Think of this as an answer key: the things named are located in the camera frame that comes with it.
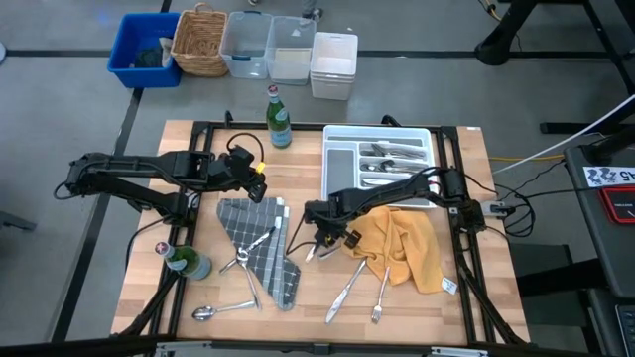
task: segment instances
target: gray floor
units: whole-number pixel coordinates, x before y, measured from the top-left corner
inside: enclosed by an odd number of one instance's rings
[[[196,1],[174,0],[172,11]],[[259,10],[297,15],[300,2],[263,0]],[[218,10],[246,10],[246,1],[220,0]],[[495,26],[477,1],[320,0],[321,31],[351,32],[361,50],[469,51]],[[121,16],[156,12],[159,0],[0,2],[0,42],[9,50],[103,50],[112,46]],[[506,7],[499,6],[499,13]],[[621,50],[634,41],[614,7],[597,11]],[[520,32],[525,51],[599,51],[583,10],[540,6]],[[131,91],[105,70],[107,59],[7,58],[0,64],[0,210],[39,224],[34,233],[0,230],[0,345],[50,337],[92,198],[55,201],[67,163],[86,152],[110,152]],[[154,155],[166,120],[261,121],[268,81],[184,76],[176,89],[146,89],[126,154]],[[542,121],[588,122],[625,99],[606,60],[513,60],[488,67],[473,59],[358,60],[348,102],[313,99],[307,87],[280,88],[291,118],[303,122],[376,123],[386,113],[403,124],[480,126],[492,156],[524,157],[563,139],[538,131]],[[494,163],[493,168],[502,167]],[[496,177],[516,186],[547,164],[528,164]],[[570,187],[558,168],[527,192]],[[538,221],[530,244],[570,244],[575,260],[594,256],[572,195],[536,199]],[[113,199],[100,235],[69,338],[106,336],[123,278],[125,245],[139,215]],[[577,328],[532,325],[535,342],[579,349]]]

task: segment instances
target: small bottle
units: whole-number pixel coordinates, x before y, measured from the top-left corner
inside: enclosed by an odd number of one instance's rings
[[[190,279],[201,280],[211,271],[209,258],[190,246],[173,247],[166,242],[159,242],[155,252],[166,260],[168,268]]]
[[[278,149],[285,149],[291,144],[291,121],[289,112],[278,97],[278,86],[270,85],[269,106],[267,107],[267,126],[271,133],[271,144]]]

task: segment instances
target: gray checkered cloth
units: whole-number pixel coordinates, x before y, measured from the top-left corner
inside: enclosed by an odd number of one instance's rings
[[[254,203],[251,199],[225,198],[218,202],[216,213],[236,250],[241,247],[246,249],[276,223],[281,226],[251,251],[247,268],[256,275],[280,309],[292,309],[300,269],[285,258],[289,207],[285,207],[284,200],[264,198],[262,202]]]

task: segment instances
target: wooden table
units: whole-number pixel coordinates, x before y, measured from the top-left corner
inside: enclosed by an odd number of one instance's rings
[[[191,125],[191,121],[168,121],[158,154],[185,150],[190,140]],[[216,154],[224,152],[225,143],[237,132],[215,130],[212,151]],[[294,131],[294,142],[286,150],[273,148],[266,131],[251,132],[265,147],[265,175],[269,186],[266,195],[283,197],[286,205],[291,207],[289,240],[303,214],[305,201],[320,197],[322,132]],[[493,187],[480,129],[461,127],[458,133],[465,171],[485,186]],[[234,143],[258,157],[259,149],[251,138],[241,137]],[[150,188],[161,192],[176,190],[175,186],[159,179],[152,179]],[[469,191],[478,200],[495,198],[492,193],[471,182]],[[235,255],[234,247],[216,217],[216,204],[224,197],[246,198],[246,193],[240,190],[206,193],[202,196],[194,246],[211,258],[212,273],[202,281],[187,283],[177,333],[179,338],[457,346],[467,343],[459,294],[453,296],[443,292],[421,295],[412,282],[387,288],[381,321],[377,325],[372,324],[370,313],[381,283],[367,269],[362,272],[335,320],[331,325],[324,324],[326,312],[352,275],[358,261],[338,253],[328,260],[313,259],[306,264],[305,248],[290,256],[302,271],[293,310],[279,310],[271,297],[257,285],[263,302],[262,311],[231,311],[221,313],[207,322],[194,321],[191,313],[201,305],[220,306],[251,299],[242,270],[232,269],[223,276],[218,274],[218,269]],[[446,211],[434,208],[426,210],[426,213],[437,233],[444,274],[456,282]],[[144,212],[139,225],[146,225],[156,219],[156,212]],[[502,223],[496,219],[488,218],[487,224],[503,229]],[[156,291],[163,260],[154,252],[154,246],[157,242],[167,240],[169,230],[169,226],[160,225],[137,237],[114,317],[113,332],[127,327]],[[304,225],[297,242],[311,241],[315,230],[314,226]],[[507,242],[496,232],[486,230],[478,234],[478,243],[490,299],[514,331],[529,341]],[[168,296],[160,331],[167,330],[171,306],[172,296]],[[480,309],[474,297],[471,306],[477,337],[484,340]]]

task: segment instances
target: yellow towel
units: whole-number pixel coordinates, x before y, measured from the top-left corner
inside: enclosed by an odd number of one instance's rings
[[[353,258],[368,257],[368,267],[380,280],[390,266],[391,285],[413,277],[419,293],[442,290],[439,244],[424,212],[377,207],[351,222],[349,228],[362,237],[354,249],[342,245],[342,250]]]

